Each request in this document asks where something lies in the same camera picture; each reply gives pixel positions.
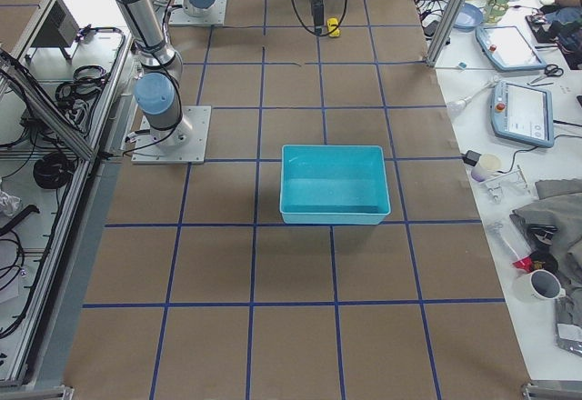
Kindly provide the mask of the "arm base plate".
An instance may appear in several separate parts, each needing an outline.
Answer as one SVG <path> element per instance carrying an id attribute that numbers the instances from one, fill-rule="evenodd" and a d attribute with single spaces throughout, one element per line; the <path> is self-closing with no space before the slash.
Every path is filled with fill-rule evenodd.
<path id="1" fill-rule="evenodd" d="M 131 160 L 137 165 L 203 164 L 212 107 L 210 105 L 184 105 L 182 121 L 177 128 L 166 133 L 152 130 L 143 115 L 141 129 L 148 130 L 135 142 L 136 152 Z"/>
<path id="2" fill-rule="evenodd" d="M 169 17 L 170 26 L 209 27 L 223 26 L 227 0 L 215 0 L 209 8 L 197 8 L 188 0 L 174 0 Z"/>

